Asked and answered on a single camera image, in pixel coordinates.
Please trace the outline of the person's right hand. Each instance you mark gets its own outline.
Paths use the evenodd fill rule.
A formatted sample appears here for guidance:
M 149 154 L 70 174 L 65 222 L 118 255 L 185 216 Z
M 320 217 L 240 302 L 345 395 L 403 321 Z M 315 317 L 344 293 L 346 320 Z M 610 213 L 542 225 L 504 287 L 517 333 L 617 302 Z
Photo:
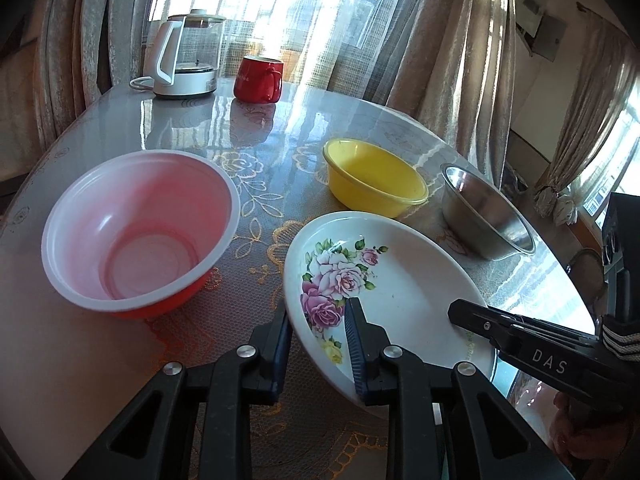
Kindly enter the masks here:
M 549 446 L 565 465 L 571 458 L 576 460 L 612 460 L 638 431 L 639 422 L 624 422 L 600 428 L 578 430 L 568 416 L 570 397 L 558 392 L 553 404 L 554 419 L 549 428 Z

